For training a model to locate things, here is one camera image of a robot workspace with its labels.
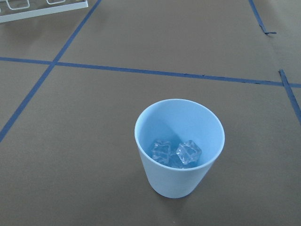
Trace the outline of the clear ice cube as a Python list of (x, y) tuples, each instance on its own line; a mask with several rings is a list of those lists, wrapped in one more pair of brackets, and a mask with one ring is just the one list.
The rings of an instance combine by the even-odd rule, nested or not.
[(169, 163), (171, 153), (171, 143), (166, 140), (157, 139), (154, 141), (151, 157), (156, 162), (167, 165)]
[(176, 154), (183, 165), (188, 165), (199, 160), (202, 154), (202, 149), (199, 148), (199, 146), (196, 145), (194, 141), (188, 140), (178, 145)]

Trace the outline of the light blue plastic cup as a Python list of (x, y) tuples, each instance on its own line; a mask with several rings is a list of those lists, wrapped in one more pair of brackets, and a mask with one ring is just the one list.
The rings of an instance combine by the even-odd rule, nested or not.
[(218, 158), (225, 134), (220, 120), (205, 106), (167, 99), (140, 114), (135, 140), (151, 187), (164, 197), (182, 198)]

